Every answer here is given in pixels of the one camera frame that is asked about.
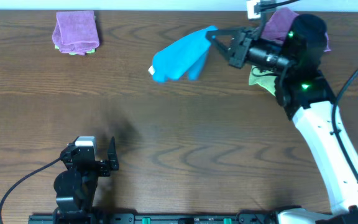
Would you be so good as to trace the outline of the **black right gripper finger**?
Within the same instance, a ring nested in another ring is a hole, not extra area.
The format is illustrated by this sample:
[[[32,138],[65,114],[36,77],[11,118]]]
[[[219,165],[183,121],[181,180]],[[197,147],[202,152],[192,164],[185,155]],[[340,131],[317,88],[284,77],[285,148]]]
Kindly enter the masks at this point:
[[[232,37],[237,37],[240,33],[244,31],[243,28],[232,28],[232,29],[217,29],[207,31],[206,38],[208,40],[213,40],[218,36],[230,35]]]
[[[213,45],[218,52],[223,56],[223,58],[227,61],[230,59],[229,48],[226,47],[222,42],[220,42],[215,36],[212,36],[210,40],[211,45]]]

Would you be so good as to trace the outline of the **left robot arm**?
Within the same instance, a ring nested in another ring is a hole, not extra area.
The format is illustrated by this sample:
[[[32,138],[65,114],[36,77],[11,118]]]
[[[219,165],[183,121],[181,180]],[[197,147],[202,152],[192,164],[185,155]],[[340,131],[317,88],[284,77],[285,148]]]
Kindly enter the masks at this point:
[[[53,223],[109,223],[110,215],[93,207],[94,196],[100,177],[109,177],[119,169],[115,138],[111,138],[107,159],[96,159],[96,138],[78,136],[60,153],[60,160],[67,168],[59,174],[53,187],[57,208]]]

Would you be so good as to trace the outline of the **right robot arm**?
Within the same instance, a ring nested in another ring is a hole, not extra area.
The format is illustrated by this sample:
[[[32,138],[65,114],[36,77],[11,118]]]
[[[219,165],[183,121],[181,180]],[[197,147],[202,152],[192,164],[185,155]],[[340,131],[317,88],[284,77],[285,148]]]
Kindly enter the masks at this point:
[[[326,24],[312,14],[297,16],[282,45],[261,38],[260,29],[207,32],[230,66],[251,64],[273,76],[275,97],[309,146],[323,178],[330,214],[298,206],[279,208],[265,223],[358,223],[358,155],[349,139],[335,95],[319,69]]]

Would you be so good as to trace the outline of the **blue microfibre cloth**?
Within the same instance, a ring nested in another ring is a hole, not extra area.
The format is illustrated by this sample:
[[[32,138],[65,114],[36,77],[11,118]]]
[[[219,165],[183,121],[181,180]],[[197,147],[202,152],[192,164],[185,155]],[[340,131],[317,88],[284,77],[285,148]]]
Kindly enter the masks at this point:
[[[157,83],[179,80],[187,75],[189,80],[197,80],[208,58],[211,42],[206,38],[216,26],[198,30],[172,43],[157,52],[148,72]]]

